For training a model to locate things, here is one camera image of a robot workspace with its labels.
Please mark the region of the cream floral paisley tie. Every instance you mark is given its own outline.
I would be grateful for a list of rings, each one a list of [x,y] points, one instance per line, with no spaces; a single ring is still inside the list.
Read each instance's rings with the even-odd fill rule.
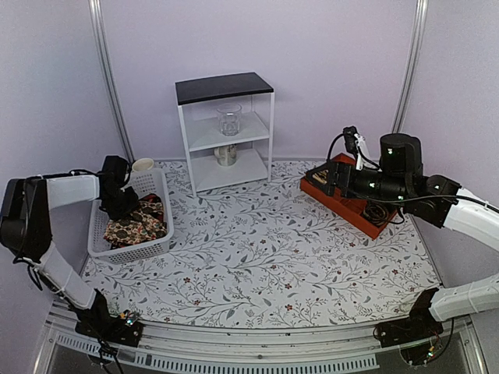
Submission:
[[[167,233],[163,204],[140,201],[140,205],[126,218],[108,222],[104,240],[115,249],[151,242],[164,238]]]

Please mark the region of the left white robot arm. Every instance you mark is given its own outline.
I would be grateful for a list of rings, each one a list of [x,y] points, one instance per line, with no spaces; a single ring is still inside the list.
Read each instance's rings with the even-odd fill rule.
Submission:
[[[100,171],[73,169],[51,175],[12,178],[1,207],[1,244],[13,263],[27,267],[37,288],[47,287],[79,310],[91,309],[97,292],[80,276],[80,261],[70,244],[83,248],[92,203],[112,219],[138,205],[127,186],[129,162],[105,157]]]

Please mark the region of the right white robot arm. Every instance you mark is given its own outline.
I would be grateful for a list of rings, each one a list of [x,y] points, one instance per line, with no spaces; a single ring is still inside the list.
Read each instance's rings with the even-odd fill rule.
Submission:
[[[380,160],[369,159],[364,138],[356,127],[343,129],[340,138],[355,164],[327,159],[327,187],[347,199],[393,206],[437,228],[463,233],[498,248],[498,209],[443,175],[425,176],[421,143],[404,133],[380,138]],[[432,288],[412,304],[414,313],[403,323],[403,333],[418,340],[434,320],[485,312],[498,307],[498,276],[453,288]]]

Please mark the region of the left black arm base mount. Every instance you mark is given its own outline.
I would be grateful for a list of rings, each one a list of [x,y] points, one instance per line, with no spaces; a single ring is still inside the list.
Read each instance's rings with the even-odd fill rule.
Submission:
[[[90,310],[76,310],[78,322],[75,331],[106,343],[121,344],[137,348],[143,332],[138,312],[125,310],[118,316],[107,312],[99,316]]]

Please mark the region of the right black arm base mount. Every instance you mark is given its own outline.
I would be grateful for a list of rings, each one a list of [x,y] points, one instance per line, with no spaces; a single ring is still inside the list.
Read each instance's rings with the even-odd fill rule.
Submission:
[[[402,346],[399,354],[409,366],[426,366],[441,357],[448,349],[455,332],[455,319],[451,319],[446,342],[442,338],[444,325],[432,316],[405,317],[378,323],[373,328],[373,338],[381,347]]]

